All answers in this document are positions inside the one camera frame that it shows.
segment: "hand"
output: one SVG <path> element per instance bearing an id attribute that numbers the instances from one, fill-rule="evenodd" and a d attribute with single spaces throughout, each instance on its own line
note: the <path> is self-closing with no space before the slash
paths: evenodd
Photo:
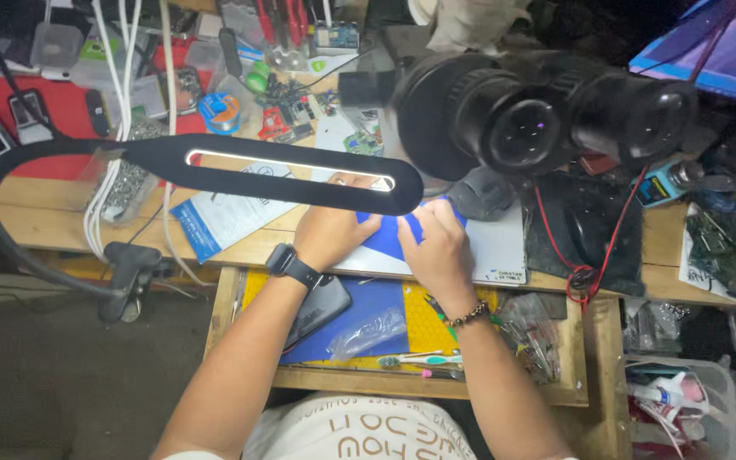
<path id="1" fill-rule="evenodd" d="M 365 176 L 334 174 L 330 183 L 352 187 L 369 187 Z M 349 210 L 309 206 L 294 234 L 294 249 L 305 265 L 324 272 L 360 246 L 368 236 L 380 229 L 382 216 L 372 214 L 359 224 L 357 214 Z"/>
<path id="2" fill-rule="evenodd" d="M 397 218 L 405 262 L 448 319 L 461 318 L 476 307 L 476 292 L 470 281 L 473 257 L 465 228 L 447 200 L 430 201 L 413 214 L 422 226 L 424 241 L 417 245 L 411 226 L 404 218 Z"/>

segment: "yellow mat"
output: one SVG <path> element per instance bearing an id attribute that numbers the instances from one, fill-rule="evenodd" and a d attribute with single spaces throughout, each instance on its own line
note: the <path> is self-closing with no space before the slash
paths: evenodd
<path id="1" fill-rule="evenodd" d="M 260 292 L 263 285 L 266 284 L 267 279 L 267 272 L 249 270 L 249 274 L 246 277 L 246 291 L 243 295 L 243 309 L 249 306 L 252 299 Z M 419 283 L 412 281 L 403 281 L 401 289 L 402 297 L 405 299 L 405 320 L 407 321 L 408 345 L 410 346 L 411 352 L 420 353 L 442 350 L 445 354 L 451 354 L 451 350 L 458 347 L 458 345 L 442 321 L 436 316 L 434 309 L 425 301 L 424 295 L 427 291 Z M 496 292 L 496 288 L 493 287 L 476 287 L 478 298 L 485 300 L 491 309 L 497 306 Z M 377 358 L 375 357 L 353 358 L 345 363 L 331 362 L 327 359 L 305 363 L 336 368 L 381 368 L 377 364 Z M 420 371 L 420 368 L 403 365 L 401 370 Z"/>

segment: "floor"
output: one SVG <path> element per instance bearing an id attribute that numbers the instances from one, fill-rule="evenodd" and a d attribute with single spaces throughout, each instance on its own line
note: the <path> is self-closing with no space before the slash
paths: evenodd
<path id="1" fill-rule="evenodd" d="M 136 322 L 106 325 L 79 293 L 0 301 L 0 448 L 147 458 L 200 364 L 211 310 L 153 292 Z"/>

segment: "forearm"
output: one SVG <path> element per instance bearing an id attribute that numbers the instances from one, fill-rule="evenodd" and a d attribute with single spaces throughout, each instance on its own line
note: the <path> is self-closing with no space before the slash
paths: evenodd
<path id="1" fill-rule="evenodd" d="M 475 321 L 456 328 L 456 337 L 470 402 L 494 457 L 544 460 L 569 456 L 567 443 L 537 387 L 496 330 L 486 321 Z"/>
<path id="2" fill-rule="evenodd" d="M 268 280 L 192 377 L 153 458 L 192 449 L 240 456 L 306 292 L 289 277 Z"/>

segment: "smartwatch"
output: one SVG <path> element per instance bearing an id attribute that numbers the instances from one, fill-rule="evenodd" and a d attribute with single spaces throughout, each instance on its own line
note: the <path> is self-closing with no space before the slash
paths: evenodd
<path id="1" fill-rule="evenodd" d="M 294 246 L 285 243 L 280 243 L 274 248 L 271 256 L 268 256 L 268 260 L 266 260 L 266 268 L 276 277 L 289 275 L 306 285 L 308 290 L 316 288 L 323 279 L 322 274 L 297 258 L 297 251 Z"/>

